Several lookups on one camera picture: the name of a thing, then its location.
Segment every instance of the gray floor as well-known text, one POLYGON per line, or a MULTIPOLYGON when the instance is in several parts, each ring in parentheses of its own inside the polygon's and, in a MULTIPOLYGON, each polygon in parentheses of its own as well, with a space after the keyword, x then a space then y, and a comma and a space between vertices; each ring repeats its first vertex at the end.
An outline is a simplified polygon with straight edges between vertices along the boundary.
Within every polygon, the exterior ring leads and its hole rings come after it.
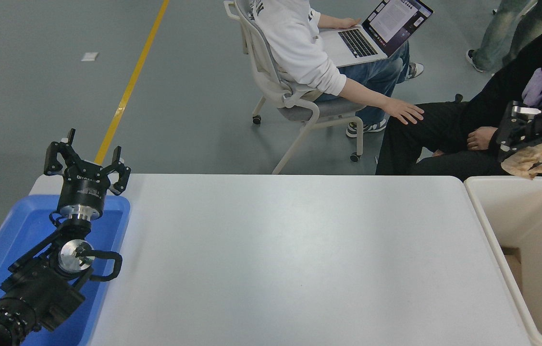
MULTIPOLYGON (((0 224, 42 173, 45 150, 71 127, 93 160, 161 0, 0 1, 0 224), (81 62, 85 52, 97 61, 81 62)), ((337 17, 368 14, 370 0, 312 0, 337 17)), ((425 73, 398 85, 412 103, 473 97, 489 79, 464 59, 479 45, 497 0, 427 0, 434 16, 411 38, 425 73)), ((135 173, 267 174, 299 131, 273 108, 251 123, 259 92, 238 24, 220 0, 172 0, 111 144, 135 173)), ((352 163, 345 128, 315 132, 284 174, 372 174, 382 134, 352 163)))

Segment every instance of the white tabletop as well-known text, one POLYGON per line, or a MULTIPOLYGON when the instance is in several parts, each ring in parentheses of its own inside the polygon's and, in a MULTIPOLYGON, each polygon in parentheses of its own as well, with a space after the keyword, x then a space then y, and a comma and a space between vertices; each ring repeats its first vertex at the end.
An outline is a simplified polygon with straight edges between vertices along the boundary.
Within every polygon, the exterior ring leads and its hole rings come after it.
POLYGON ((530 344, 454 178, 133 174, 124 196, 92 346, 530 344))

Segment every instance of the black jacket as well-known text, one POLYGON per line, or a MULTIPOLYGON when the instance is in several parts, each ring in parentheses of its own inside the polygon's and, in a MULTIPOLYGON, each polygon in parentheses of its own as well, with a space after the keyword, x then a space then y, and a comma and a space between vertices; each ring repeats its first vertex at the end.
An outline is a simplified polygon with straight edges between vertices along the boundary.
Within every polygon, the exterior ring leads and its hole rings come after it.
POLYGON ((499 70, 458 117, 463 138, 481 126, 498 127, 509 101, 521 94, 534 71, 542 68, 542 35, 521 50, 517 58, 499 70))

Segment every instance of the white chair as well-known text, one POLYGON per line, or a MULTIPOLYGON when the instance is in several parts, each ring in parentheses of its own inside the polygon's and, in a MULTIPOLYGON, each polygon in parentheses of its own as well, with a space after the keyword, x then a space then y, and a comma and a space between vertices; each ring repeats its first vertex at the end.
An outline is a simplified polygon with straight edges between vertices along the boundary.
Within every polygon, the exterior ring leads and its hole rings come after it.
POLYGON ((350 159, 357 162, 363 154, 363 121, 355 116, 354 112, 365 106, 341 97, 329 101, 304 100, 302 98, 304 94, 314 89, 280 77, 269 44, 254 22, 249 0, 227 0, 224 2, 224 7, 229 18, 238 21, 241 25, 243 53, 250 57, 254 81, 263 94, 254 108, 253 123, 260 124, 261 118, 258 113, 265 101, 269 101, 286 119, 299 121, 304 125, 296 140, 273 169, 273 174, 280 173, 311 130, 335 125, 347 126, 350 122, 357 123, 357 150, 350 155, 350 159))

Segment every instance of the person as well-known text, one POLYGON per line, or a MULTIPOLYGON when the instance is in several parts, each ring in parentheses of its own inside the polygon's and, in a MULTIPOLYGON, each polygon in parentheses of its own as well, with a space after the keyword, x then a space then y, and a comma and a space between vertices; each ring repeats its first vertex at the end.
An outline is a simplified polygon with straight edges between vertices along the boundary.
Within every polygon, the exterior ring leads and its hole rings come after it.
POLYGON ((542 35, 471 101, 418 105, 425 111, 418 124, 389 121, 376 174, 452 175, 460 180, 507 175, 497 162, 492 138, 510 101, 542 106, 542 35), (417 163, 423 147, 434 154, 417 163))
MULTIPOLYGON (((397 83, 423 71, 422 64, 409 62, 407 44, 383 61, 340 69, 324 52, 319 29, 350 28, 358 20, 321 14, 309 0, 254 0, 252 10, 283 77, 319 90, 317 100, 344 97, 366 105, 357 112, 364 132, 383 130, 385 113, 404 124, 422 120, 420 108, 390 97, 397 83)), ((346 135, 357 136, 355 124, 348 126, 346 135)))
MULTIPOLYGON (((469 49, 465 53, 465 59, 478 72, 490 71, 495 67, 497 55, 504 42, 510 26, 519 17, 519 14, 528 5, 530 0, 502 0, 487 27, 480 48, 469 49)), ((528 11, 517 25, 515 34, 510 44, 510 51, 502 59, 502 64, 507 65, 519 51, 542 33, 542 0, 528 11)))

